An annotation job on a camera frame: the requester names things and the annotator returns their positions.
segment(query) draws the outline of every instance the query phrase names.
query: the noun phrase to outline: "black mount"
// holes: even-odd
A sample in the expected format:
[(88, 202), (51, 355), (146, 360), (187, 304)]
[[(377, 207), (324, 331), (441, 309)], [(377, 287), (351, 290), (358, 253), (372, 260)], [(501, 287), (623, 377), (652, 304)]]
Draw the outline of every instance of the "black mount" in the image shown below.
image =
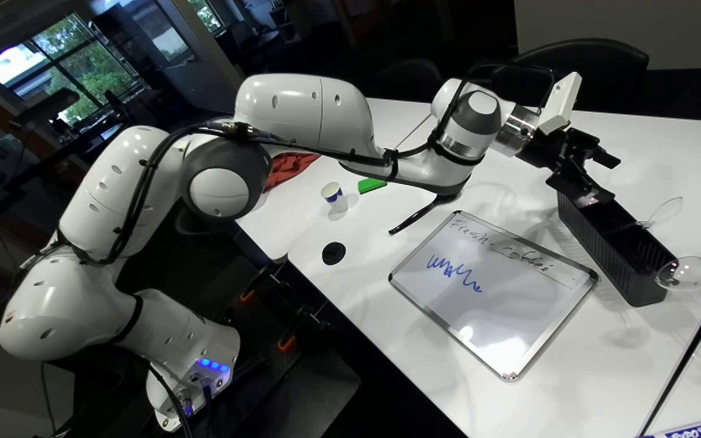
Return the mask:
[(553, 170), (548, 185), (560, 192), (560, 219), (628, 304), (645, 307), (667, 297), (657, 273), (677, 258), (584, 170), (589, 158), (606, 168), (621, 163), (599, 146), (596, 136), (579, 129), (535, 134), (518, 158)]

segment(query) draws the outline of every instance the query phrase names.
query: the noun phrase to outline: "green marker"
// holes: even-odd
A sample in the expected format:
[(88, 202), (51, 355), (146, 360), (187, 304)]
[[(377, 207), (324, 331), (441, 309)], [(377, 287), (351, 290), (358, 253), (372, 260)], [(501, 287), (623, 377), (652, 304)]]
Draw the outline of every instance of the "green marker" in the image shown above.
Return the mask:
[(358, 195), (380, 190), (380, 187), (385, 187), (385, 185), (387, 185), (387, 180), (375, 180), (375, 178), (360, 180), (360, 183), (358, 183)]

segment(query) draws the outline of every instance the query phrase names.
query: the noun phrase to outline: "blue writing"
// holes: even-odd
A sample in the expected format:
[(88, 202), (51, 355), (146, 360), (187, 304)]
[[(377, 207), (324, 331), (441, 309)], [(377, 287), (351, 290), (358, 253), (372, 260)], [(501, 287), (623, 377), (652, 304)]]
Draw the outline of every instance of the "blue writing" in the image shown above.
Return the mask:
[(472, 270), (467, 270), (465, 263), (453, 265), (448, 258), (431, 256), (426, 270), (443, 270), (443, 277), (460, 277), (462, 287), (480, 294), (480, 282), (472, 280)]

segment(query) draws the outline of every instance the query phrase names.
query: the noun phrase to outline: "cable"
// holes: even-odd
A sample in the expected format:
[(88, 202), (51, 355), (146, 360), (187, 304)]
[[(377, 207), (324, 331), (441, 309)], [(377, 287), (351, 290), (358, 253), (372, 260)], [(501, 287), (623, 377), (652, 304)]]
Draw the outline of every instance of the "cable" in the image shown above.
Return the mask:
[(458, 100), (460, 100), (465, 85), (470, 83), (472, 75), (477, 75), (477, 73), (484, 71), (484, 68), (509, 68), (509, 71), (548, 73), (550, 85), (555, 83), (553, 68), (516, 66), (516, 63), (487, 63), (487, 61), (475, 63), (475, 66), (467, 68), (467, 73), (462, 75), (460, 85), (455, 88), (455, 92), (453, 92), (453, 97), (450, 97), (450, 102), (448, 102), (448, 107), (445, 107), (438, 127), (436, 127), (436, 129), (431, 131), (431, 136), (428, 136), (428, 144), (436, 144), (436, 141), (445, 134), (445, 127), (448, 127), (448, 122), (450, 122), (450, 114), (458, 110)]
[(178, 394), (170, 389), (170, 384), (163, 380), (163, 375), (153, 367), (153, 363), (148, 363), (151, 375), (161, 382), (161, 387), (166, 389), (166, 394), (173, 402), (173, 409), (178, 411), (180, 426), (183, 426), (183, 436), (192, 438), (190, 423), (185, 419), (183, 404), (178, 399)]
[(46, 384), (46, 380), (44, 380), (44, 363), (39, 363), (39, 380), (41, 380), (44, 406), (46, 406), (49, 419), (51, 419), (51, 431), (54, 431), (54, 436), (56, 436), (58, 428), (56, 428), (56, 416), (54, 416), (54, 406), (51, 406), (51, 392), (49, 392), (49, 384)]
[(414, 214), (409, 214), (402, 224), (397, 224), (394, 229), (389, 229), (389, 236), (399, 234), (402, 229), (416, 224), (421, 217), (426, 217), (433, 207), (450, 202), (453, 197), (433, 197), (428, 204), (424, 204), (421, 209), (416, 209)]
[(185, 129), (178, 129), (178, 131), (168, 134), (156, 146), (153, 156), (144, 163), (146, 170), (141, 173), (141, 178), (139, 178), (139, 183), (134, 187), (134, 195), (131, 195), (131, 202), (129, 202), (129, 209), (127, 209), (127, 219), (124, 219), (124, 224), (119, 229), (119, 236), (114, 238), (114, 243), (112, 243), (112, 248), (110, 248), (110, 253), (107, 253), (107, 258), (102, 263), (114, 263), (122, 256), (122, 251), (127, 248), (127, 243), (129, 243), (129, 238), (134, 234), (134, 226), (139, 221), (139, 214), (141, 214), (141, 209), (146, 204), (153, 175), (156, 175), (163, 156), (170, 151), (170, 146), (185, 134), (202, 134), (202, 131), (204, 134), (217, 134), (217, 131), (207, 131), (207, 129), (192, 124), (192, 127), (185, 127)]
[(402, 146), (411, 134), (416, 134), (416, 131), (426, 124), (426, 119), (431, 119), (431, 114), (426, 114), (414, 129), (409, 129), (409, 134), (404, 134), (404, 136), (397, 141), (394, 151), (399, 151), (399, 146)]
[(260, 144), (285, 146), (285, 148), (302, 148), (302, 151), (329, 156), (329, 158), (336, 158), (336, 161), (353, 161), (353, 163), (365, 163), (365, 165), (387, 165), (385, 158), (355, 156), (355, 148), (351, 148), (351, 153), (333, 153), (333, 151), (321, 151), (321, 148), (312, 148), (312, 146), (304, 146), (304, 144), (295, 144), (295, 141), (282, 141), (282, 139), (270, 136), (270, 134), (265, 139), (260, 139)]

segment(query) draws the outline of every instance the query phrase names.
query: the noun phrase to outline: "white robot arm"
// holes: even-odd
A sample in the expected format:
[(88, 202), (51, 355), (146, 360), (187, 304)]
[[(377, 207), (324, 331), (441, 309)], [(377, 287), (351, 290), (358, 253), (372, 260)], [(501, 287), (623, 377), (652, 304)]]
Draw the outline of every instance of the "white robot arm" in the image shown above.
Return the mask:
[[(533, 131), (562, 129), (577, 88), (579, 75), (567, 75), (535, 114), (506, 112), (489, 90), (448, 80), (433, 100), (445, 127), (409, 153), (375, 146), (370, 107), (353, 85), (314, 75), (248, 78), (231, 122), (178, 134), (129, 127), (88, 170), (58, 231), (29, 260), (5, 309), (0, 346), (17, 358), (56, 360), (92, 343), (117, 343), (166, 377), (178, 409), (200, 411), (231, 382), (241, 348), (236, 329), (207, 321), (158, 290), (122, 294), (114, 287), (127, 258), (148, 243), (180, 197), (207, 221), (246, 214), (270, 170), (260, 144), (333, 156), (348, 170), (453, 197), (489, 146), (518, 153)], [(180, 428), (180, 414), (153, 375), (146, 392), (158, 423)]]

